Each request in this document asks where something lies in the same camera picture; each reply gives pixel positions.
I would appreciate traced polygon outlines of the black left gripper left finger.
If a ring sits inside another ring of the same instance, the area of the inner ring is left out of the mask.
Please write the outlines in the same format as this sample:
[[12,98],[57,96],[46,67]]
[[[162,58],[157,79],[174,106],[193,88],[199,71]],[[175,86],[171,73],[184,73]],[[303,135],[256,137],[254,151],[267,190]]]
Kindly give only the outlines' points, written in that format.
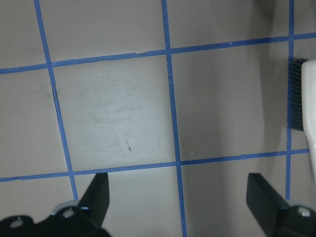
[[107,173],[95,174],[79,201],[79,207],[96,227],[102,227],[109,208],[109,179]]

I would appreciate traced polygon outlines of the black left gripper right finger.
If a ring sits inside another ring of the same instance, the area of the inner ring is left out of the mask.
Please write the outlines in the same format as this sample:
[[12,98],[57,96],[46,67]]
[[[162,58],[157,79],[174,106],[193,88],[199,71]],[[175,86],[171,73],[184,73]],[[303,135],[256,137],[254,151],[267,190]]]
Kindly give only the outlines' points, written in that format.
[[249,173],[246,204],[266,236],[274,236],[282,225],[289,204],[260,173]]

